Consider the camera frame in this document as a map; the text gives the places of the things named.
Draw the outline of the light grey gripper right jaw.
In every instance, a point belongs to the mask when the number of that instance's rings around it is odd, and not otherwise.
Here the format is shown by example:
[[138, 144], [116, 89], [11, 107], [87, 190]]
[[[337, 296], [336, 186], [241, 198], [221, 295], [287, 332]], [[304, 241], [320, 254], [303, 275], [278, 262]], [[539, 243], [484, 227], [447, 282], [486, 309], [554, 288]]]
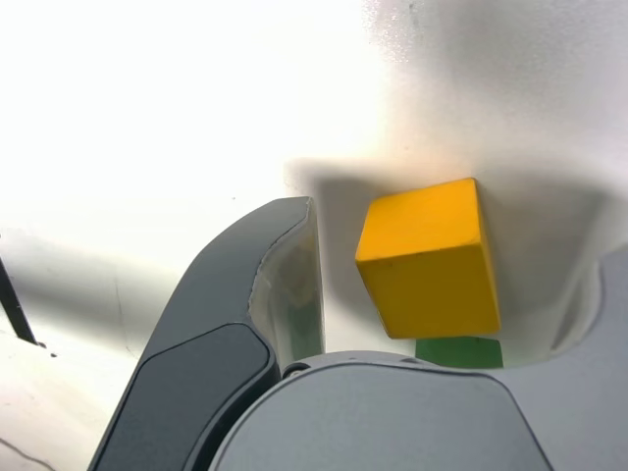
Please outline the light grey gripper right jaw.
[[214, 470], [623, 470], [627, 253], [600, 266], [581, 342], [536, 364], [461, 371], [331, 362], [281, 382], [236, 422]]

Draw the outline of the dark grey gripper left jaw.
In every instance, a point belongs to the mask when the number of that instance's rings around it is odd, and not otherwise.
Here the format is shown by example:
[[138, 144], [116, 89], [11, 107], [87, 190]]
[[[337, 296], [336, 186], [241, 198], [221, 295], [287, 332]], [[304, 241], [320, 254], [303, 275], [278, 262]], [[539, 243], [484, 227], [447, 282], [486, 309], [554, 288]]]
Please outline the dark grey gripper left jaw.
[[96, 450], [95, 470], [205, 470], [237, 419], [324, 348], [314, 202], [290, 197], [206, 245], [168, 301]]

